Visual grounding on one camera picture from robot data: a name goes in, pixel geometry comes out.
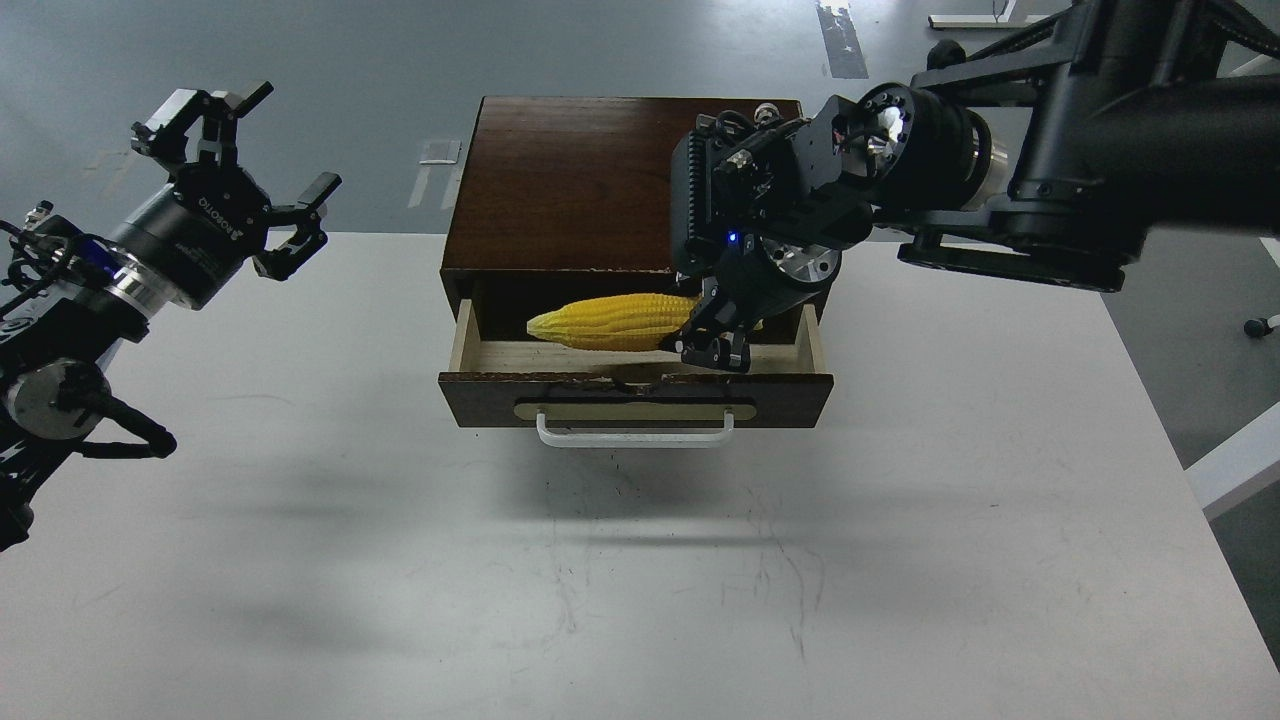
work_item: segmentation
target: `toy corn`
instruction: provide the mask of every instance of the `toy corn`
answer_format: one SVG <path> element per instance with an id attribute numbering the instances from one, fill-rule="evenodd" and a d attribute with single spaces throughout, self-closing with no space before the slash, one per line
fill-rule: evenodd
<path id="1" fill-rule="evenodd" d="M 529 320 L 538 340 L 579 350 L 658 350 L 662 338 L 680 329 L 698 297 L 637 292 L 580 300 Z"/>

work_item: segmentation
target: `table surface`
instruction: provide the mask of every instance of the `table surface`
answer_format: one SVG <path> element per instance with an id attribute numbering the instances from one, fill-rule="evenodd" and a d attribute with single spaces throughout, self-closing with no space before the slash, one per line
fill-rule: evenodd
<path id="1" fill-rule="evenodd" d="M 0 717 L 1280 707 L 1097 295 L 867 243 L 818 428 L 564 451 L 453 425 L 442 249 L 334 233 L 120 350 L 180 447 L 37 496 L 0 556 Z"/>

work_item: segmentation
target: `wooden cabinet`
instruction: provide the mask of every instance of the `wooden cabinet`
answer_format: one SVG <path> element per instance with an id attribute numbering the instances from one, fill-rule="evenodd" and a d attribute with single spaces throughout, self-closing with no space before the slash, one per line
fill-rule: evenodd
<path id="1" fill-rule="evenodd" d="M 579 351 L 534 341 L 525 322 L 566 302 L 672 287 L 671 154 L 699 113 L 748 115 L 760 100 L 486 97 L 467 152 L 440 278 L 458 319 L 439 383 L 462 427 L 813 427 L 832 387 L 814 305 L 753 333 L 753 370 L 666 352 Z M 795 101 L 772 100 L 795 117 Z"/>

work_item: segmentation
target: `white drawer handle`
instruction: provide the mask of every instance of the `white drawer handle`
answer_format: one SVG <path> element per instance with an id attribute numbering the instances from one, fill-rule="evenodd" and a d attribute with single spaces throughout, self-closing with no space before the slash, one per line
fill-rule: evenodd
<path id="1" fill-rule="evenodd" d="M 552 432 L 547 413 L 538 411 L 538 437 L 552 447 L 719 447 L 733 433 L 733 411 L 724 411 L 724 427 L 714 433 Z"/>

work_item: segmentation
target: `robotic arm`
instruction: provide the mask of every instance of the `robotic arm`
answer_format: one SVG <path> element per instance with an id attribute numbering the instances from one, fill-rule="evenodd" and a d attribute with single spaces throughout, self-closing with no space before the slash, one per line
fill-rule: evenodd
<path id="1" fill-rule="evenodd" d="M 746 372 L 748 331 L 828 288 L 873 227 L 913 236 L 911 264 L 1102 292 L 1157 222 L 1276 228 L 1280 77 L 1216 78 L 1228 41 L 1280 56 L 1233 0 L 1076 0 L 812 119 L 699 118 L 672 158 L 673 261 L 703 282 L 676 351 Z M 984 106 L 1032 111 L 1007 183 Z"/>
<path id="2" fill-rule="evenodd" d="M 271 86 L 243 97 L 178 90 L 146 123 L 133 150 L 152 158 L 168 183 L 111 234 L 81 232 L 41 202 L 24 227 L 9 223 L 13 261 L 0 306 L 0 551 L 23 542 L 31 498 L 72 454 L 165 457 L 177 441 L 111 395 L 104 370 L 122 340 L 141 341 L 147 323 L 174 302 L 200 310 L 252 258 L 257 273 L 284 281 L 326 242 L 324 201 L 342 182 L 323 173 L 293 205 L 271 205 L 237 164 L 237 122 Z M 197 158 L 187 132 L 201 122 Z M 297 232 L 266 249 L 266 232 Z M 142 441 L 84 438 L 109 418 Z"/>

